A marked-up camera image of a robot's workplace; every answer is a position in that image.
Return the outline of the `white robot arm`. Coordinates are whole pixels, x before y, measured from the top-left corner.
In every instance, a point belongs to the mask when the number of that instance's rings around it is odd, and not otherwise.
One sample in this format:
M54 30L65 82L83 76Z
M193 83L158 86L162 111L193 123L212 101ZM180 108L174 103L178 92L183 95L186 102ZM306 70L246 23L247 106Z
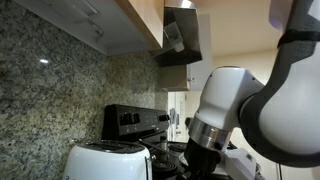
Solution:
M273 162L320 165L320 0L271 0L269 22L283 35L267 83L232 66L215 69L207 79L184 152L194 177L220 163L234 179L255 176L252 159L227 148L236 127Z

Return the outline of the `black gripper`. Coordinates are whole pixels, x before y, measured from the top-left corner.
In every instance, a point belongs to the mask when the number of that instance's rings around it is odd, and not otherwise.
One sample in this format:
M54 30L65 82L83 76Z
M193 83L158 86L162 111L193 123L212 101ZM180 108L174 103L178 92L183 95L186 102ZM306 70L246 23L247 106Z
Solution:
M221 156L217 151L204 148L192 139L188 140L184 157L191 172L212 173L220 163Z

